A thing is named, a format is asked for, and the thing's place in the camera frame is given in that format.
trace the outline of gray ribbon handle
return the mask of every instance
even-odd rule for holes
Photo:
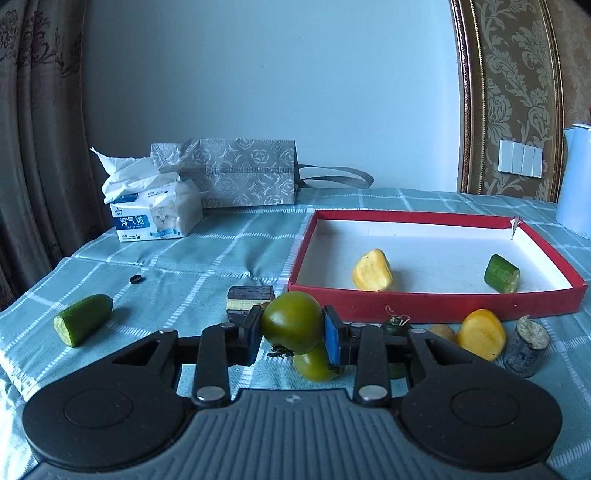
[[[308,177],[306,179],[302,179],[299,175],[299,170],[306,167],[312,168],[325,168],[326,170],[336,170],[336,171],[345,171],[347,173],[352,173],[353,175],[357,175],[360,177],[359,179],[355,179],[353,177],[343,177],[341,175],[325,175],[320,177]],[[300,188],[310,187],[305,180],[325,180],[325,181],[333,181],[335,183],[341,183],[343,185],[348,185],[349,187],[353,187],[354,189],[368,189],[371,187],[372,183],[374,182],[374,178],[367,172],[362,170],[357,170],[357,168],[350,168],[350,167],[321,167],[319,165],[298,165],[297,166],[297,178],[296,178],[296,185]]]

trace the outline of checkered tablecloth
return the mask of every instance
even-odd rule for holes
[[[17,478],[33,465],[20,415],[24,402],[42,386],[163,326],[181,336],[199,335],[224,321],[232,285],[270,284],[281,293],[314,208],[520,215],[591,281],[591,241],[558,225],[554,204],[505,196],[304,189],[292,206],[206,211],[184,239],[121,244],[111,230],[62,260],[0,313],[0,476]],[[138,273],[145,280],[129,283]],[[110,321],[82,347],[64,347],[51,324],[54,314],[96,293],[113,297]],[[541,319],[553,343],[531,379],[562,408],[563,429],[549,463],[569,480],[591,478],[590,307],[587,295],[577,314]],[[505,326],[512,330],[512,322]],[[327,384],[313,384],[297,375],[289,360],[266,357],[267,350],[263,343],[252,367],[229,369],[234,394],[246,387],[352,389],[352,370]],[[181,394],[189,393],[192,375],[191,368],[183,371]],[[394,394],[405,391],[403,381],[393,387]]]

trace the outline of red box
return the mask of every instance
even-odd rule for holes
[[[386,254],[397,291],[356,289],[353,266],[373,248]],[[516,293],[497,293],[484,282],[494,253],[520,269]],[[587,284],[522,220],[462,213],[317,210],[287,289],[305,291],[322,306],[332,305],[345,321],[378,323],[406,314],[412,323],[456,323],[477,309],[491,310],[501,320],[573,313]]]

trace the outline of white switch panel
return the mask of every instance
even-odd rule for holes
[[[542,149],[522,143],[500,140],[499,171],[525,177],[542,176]]]

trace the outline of gray gift bag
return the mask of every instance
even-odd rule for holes
[[[305,180],[327,180],[368,189],[374,178],[348,167],[319,167],[352,173],[360,178],[321,176],[302,179],[293,140],[189,140],[182,144],[152,144],[154,165],[161,173],[175,171],[191,179],[202,194],[203,207],[290,205]]]

